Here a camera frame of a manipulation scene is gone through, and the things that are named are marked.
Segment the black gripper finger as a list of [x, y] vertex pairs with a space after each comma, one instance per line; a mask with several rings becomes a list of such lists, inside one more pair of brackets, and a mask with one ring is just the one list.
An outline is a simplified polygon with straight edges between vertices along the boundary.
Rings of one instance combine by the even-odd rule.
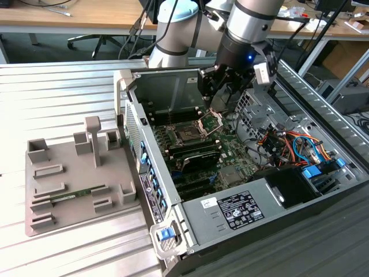
[[217, 65], [198, 69], [198, 90], [204, 101], [212, 101], [223, 87], [224, 72]]
[[227, 85], [227, 89], [230, 94], [236, 94], [237, 92], [243, 92], [247, 87], [250, 86], [253, 79], [255, 77], [255, 73], [252, 71], [245, 73], [237, 73], [235, 72], [232, 75], [231, 81]]

